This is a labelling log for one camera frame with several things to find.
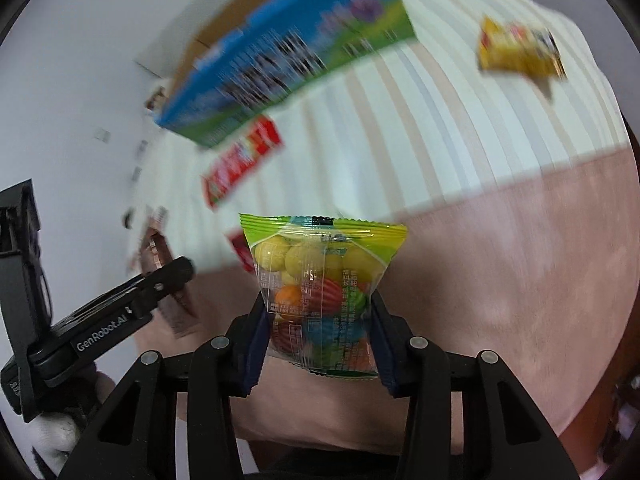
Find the cardboard box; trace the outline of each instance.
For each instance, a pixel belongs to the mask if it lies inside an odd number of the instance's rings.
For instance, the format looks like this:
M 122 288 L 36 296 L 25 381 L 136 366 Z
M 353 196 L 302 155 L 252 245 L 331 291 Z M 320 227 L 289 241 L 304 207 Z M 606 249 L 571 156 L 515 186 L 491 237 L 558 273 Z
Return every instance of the cardboard box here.
M 266 1 L 268 0 L 232 0 L 226 4 L 222 11 L 200 30 L 185 50 L 175 72 L 169 95 L 182 86 L 189 72 L 193 70 L 193 62 L 196 59 L 203 56 L 224 35 L 240 27 L 245 17 Z

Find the plastic snack bag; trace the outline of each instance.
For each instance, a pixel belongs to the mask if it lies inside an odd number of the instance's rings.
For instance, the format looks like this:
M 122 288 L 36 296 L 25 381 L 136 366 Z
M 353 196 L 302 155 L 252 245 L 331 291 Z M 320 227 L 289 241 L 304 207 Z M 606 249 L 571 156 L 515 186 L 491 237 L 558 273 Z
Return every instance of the plastic snack bag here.
M 371 293 L 406 237 L 403 225 L 240 215 L 264 303 L 270 354 L 333 377 L 375 377 Z
M 482 20 L 478 59 L 482 70 L 566 77 L 551 32 L 519 23 L 499 25 L 487 16 Z

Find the white glove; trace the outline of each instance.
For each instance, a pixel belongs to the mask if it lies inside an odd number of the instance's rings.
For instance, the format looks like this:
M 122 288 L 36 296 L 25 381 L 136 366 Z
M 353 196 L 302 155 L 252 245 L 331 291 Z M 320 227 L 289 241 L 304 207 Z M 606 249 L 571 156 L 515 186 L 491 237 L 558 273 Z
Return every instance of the white glove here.
M 111 378 L 101 372 L 97 373 L 95 393 L 100 403 L 106 400 L 114 387 L 115 383 Z M 78 425 L 65 413 L 43 413 L 34 418 L 27 427 L 33 449 L 52 473 L 58 476 L 80 439 L 81 431 Z

